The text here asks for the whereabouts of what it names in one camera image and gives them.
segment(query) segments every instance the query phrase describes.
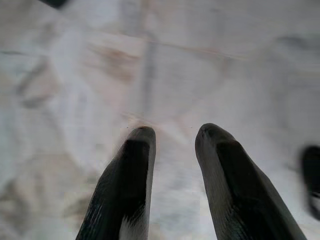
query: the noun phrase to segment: dark object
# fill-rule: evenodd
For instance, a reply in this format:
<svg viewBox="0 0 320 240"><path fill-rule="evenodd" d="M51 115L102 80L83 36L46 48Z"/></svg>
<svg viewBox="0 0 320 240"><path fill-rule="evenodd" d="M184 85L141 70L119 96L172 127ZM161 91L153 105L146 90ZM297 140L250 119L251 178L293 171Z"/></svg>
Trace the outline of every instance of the dark object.
<svg viewBox="0 0 320 240"><path fill-rule="evenodd" d="M230 133L204 124L195 151L219 240L306 240L268 177Z"/></svg>
<svg viewBox="0 0 320 240"><path fill-rule="evenodd" d="M61 8L67 1L68 0L40 0L40 2L48 4L55 9Z"/></svg>
<svg viewBox="0 0 320 240"><path fill-rule="evenodd" d="M154 130L133 130L100 177L76 240L148 238L155 156Z"/></svg>
<svg viewBox="0 0 320 240"><path fill-rule="evenodd" d="M307 201L311 214L320 220L320 147L308 146L302 152L301 166L307 188Z"/></svg>

